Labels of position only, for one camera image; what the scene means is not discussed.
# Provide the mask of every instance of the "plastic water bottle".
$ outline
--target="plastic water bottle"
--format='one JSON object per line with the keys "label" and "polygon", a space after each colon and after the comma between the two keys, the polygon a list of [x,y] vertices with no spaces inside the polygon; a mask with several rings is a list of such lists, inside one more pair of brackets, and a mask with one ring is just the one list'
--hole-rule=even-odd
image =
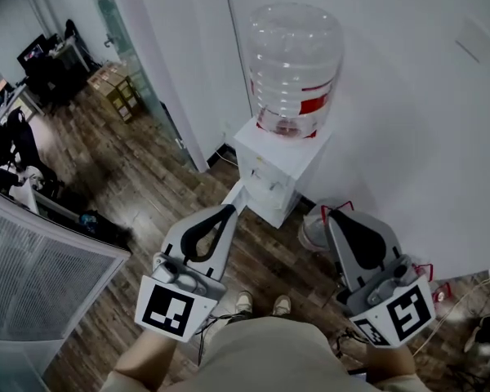
{"label": "plastic water bottle", "polygon": [[306,4],[263,6],[251,15],[247,46],[258,127],[291,138],[315,136],[343,55],[337,19]]}

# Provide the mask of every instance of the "computer monitor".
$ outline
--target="computer monitor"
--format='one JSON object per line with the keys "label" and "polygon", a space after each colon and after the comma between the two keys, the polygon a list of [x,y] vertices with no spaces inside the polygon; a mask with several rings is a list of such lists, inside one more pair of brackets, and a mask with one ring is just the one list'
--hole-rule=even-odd
{"label": "computer monitor", "polygon": [[18,60],[18,62],[20,62],[21,66],[24,67],[25,69],[27,61],[31,60],[32,58],[37,58],[39,56],[45,55],[46,45],[47,45],[46,37],[40,35],[38,38],[32,41],[29,44],[29,46],[25,48],[20,54],[20,56],[18,56],[16,59]]}

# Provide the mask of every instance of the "person's leg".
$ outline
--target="person's leg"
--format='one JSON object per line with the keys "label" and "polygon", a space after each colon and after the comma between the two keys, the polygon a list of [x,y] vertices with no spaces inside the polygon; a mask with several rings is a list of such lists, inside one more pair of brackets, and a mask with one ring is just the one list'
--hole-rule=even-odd
{"label": "person's leg", "polygon": [[235,313],[236,315],[229,320],[227,325],[254,318],[252,315],[252,295],[249,292],[243,291],[238,294]]}

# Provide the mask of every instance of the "white cabinet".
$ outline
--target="white cabinet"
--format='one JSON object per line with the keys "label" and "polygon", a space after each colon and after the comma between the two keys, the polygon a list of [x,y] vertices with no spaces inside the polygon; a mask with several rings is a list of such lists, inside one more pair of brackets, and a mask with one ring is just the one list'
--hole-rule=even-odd
{"label": "white cabinet", "polygon": [[234,137],[237,185],[243,185],[247,206],[279,228],[309,184],[331,134],[330,118],[316,137],[304,140],[269,133],[256,125],[255,118],[250,119]]}

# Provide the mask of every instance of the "floor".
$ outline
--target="floor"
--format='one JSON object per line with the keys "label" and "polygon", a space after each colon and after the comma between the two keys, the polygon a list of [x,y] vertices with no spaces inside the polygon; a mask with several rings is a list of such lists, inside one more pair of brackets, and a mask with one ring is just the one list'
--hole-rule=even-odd
{"label": "floor", "polygon": [[[91,392],[100,388],[118,356],[141,332],[133,322],[140,277],[149,273],[151,257],[159,251],[164,234],[181,217],[220,203],[238,179],[238,171],[222,160],[206,173],[193,171],[149,115],[123,123],[102,109],[90,90],[79,93],[71,109],[37,117],[32,125],[42,157],[66,184],[68,205],[96,209],[131,229],[131,259],[45,374],[53,391]],[[337,285],[327,254],[308,252],[297,241],[297,228],[307,211],[304,204],[298,205],[279,230],[248,210],[240,216],[223,278],[229,292],[215,314],[231,312],[237,292],[243,289],[254,296],[258,314],[267,314],[278,295],[288,294],[293,313],[318,326],[336,347],[336,337],[349,324],[334,304]],[[443,303],[439,314],[484,277],[452,281],[454,297]],[[448,364],[465,361],[461,349],[473,327],[472,313],[490,312],[487,294],[488,287],[478,289],[417,355],[419,374],[432,390],[457,389]],[[216,331],[214,327],[208,333],[207,342]],[[424,330],[411,349],[417,349],[430,332]],[[196,373],[198,341],[195,337],[180,344],[166,385]],[[348,369],[363,366],[364,345],[344,341],[341,350]],[[467,367],[476,373],[490,370],[475,360]]]}

